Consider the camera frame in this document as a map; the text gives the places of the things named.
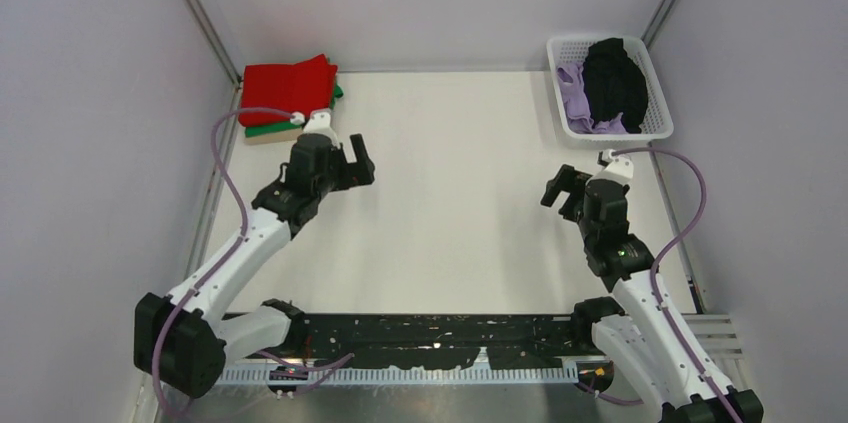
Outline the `red t-shirt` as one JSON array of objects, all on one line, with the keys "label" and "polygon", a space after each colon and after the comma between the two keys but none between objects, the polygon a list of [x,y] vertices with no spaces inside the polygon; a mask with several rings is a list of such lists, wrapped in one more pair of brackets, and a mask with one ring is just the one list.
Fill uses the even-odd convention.
[{"label": "red t-shirt", "polygon": [[305,117],[328,109],[338,66],[325,54],[293,64],[255,64],[244,70],[242,108],[271,108]]}]

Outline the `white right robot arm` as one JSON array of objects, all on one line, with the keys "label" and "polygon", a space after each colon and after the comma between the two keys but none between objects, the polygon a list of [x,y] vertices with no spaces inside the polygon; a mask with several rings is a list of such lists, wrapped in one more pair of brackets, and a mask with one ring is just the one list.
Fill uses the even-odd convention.
[{"label": "white right robot arm", "polygon": [[612,360],[659,422],[761,422],[756,393],[719,368],[673,304],[656,260],[631,233],[626,194],[634,166],[614,158],[596,175],[562,165],[541,198],[575,223],[592,273],[609,294],[575,305],[574,346]]}]

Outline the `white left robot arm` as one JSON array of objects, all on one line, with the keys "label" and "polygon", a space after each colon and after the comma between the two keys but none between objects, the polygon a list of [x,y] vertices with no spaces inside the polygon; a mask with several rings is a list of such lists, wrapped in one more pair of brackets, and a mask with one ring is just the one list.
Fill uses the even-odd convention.
[{"label": "white left robot arm", "polygon": [[227,245],[166,295],[140,299],[134,314],[137,369],[199,398],[240,359],[271,348],[293,357],[305,348],[306,315],[289,302],[269,299],[232,318],[226,312],[258,270],[317,215],[328,194],[373,184],[375,165],[363,136],[351,135],[350,143],[354,161],[326,135],[300,135]]}]

